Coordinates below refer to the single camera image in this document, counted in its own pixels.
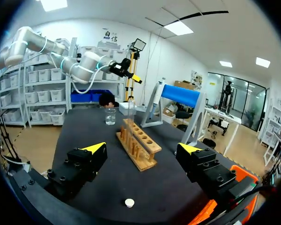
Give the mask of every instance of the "glass partition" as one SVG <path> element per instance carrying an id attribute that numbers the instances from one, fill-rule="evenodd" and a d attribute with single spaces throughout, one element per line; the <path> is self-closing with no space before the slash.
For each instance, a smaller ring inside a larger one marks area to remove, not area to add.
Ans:
<path id="1" fill-rule="evenodd" d="M 266 89 L 257 84 L 231 76 L 208 73 L 204 92 L 209 107 L 218 107 L 222 90 L 231 82 L 230 114 L 239 117 L 242 125 L 258 130 L 263 111 L 265 110 Z"/>

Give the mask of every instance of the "person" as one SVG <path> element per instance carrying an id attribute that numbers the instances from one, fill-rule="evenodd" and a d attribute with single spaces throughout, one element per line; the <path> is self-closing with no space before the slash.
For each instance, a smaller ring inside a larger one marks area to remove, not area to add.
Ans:
<path id="1" fill-rule="evenodd" d="M 115 101 L 115 97 L 111 93 L 103 93 L 100 95 L 99 104 L 106 109 L 118 107 L 118 102 Z"/>

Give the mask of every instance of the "blue cylinder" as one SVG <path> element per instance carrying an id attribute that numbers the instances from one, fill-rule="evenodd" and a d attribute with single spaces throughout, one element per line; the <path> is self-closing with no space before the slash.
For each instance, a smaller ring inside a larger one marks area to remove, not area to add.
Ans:
<path id="1" fill-rule="evenodd" d="M 165 85 L 162 97 L 173 100 L 175 102 L 195 107 L 199 98 L 200 92 L 195 90 L 188 90 L 185 88 Z"/>

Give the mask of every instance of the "black tabletop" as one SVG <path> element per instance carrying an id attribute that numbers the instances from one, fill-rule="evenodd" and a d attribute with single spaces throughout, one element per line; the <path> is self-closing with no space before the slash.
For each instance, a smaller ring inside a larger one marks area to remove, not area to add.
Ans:
<path id="1" fill-rule="evenodd" d="M 141 115 L 135 115 L 138 125 Z M 91 216 L 114 221 L 153 223 L 179 219 L 179 224 L 191 221 L 208 199 L 197 183 L 189 181 L 173 154 L 184 133 L 166 122 L 143 128 L 162 150 L 155 155 L 157 165 L 140 172 L 116 137 L 124 118 L 117 111 L 116 124 L 108 126 L 104 122 L 104 109 L 68 112 L 57 142 L 53 169 L 63 163 L 73 148 L 101 142 L 107 143 L 108 159 L 95 180 L 87 182 L 67 203 Z M 197 147 L 207 146 L 199 142 Z M 227 168 L 235 164 L 221 154 L 217 158 Z M 127 198 L 134 199 L 132 208 L 124 205 Z"/>

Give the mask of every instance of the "white bottle cap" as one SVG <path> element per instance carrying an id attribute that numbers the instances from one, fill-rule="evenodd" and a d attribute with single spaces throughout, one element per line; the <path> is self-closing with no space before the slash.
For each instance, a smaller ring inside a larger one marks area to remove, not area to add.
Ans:
<path id="1" fill-rule="evenodd" d="M 131 198 L 126 199 L 125 204 L 128 208 L 132 208 L 134 206 L 134 200 Z"/>

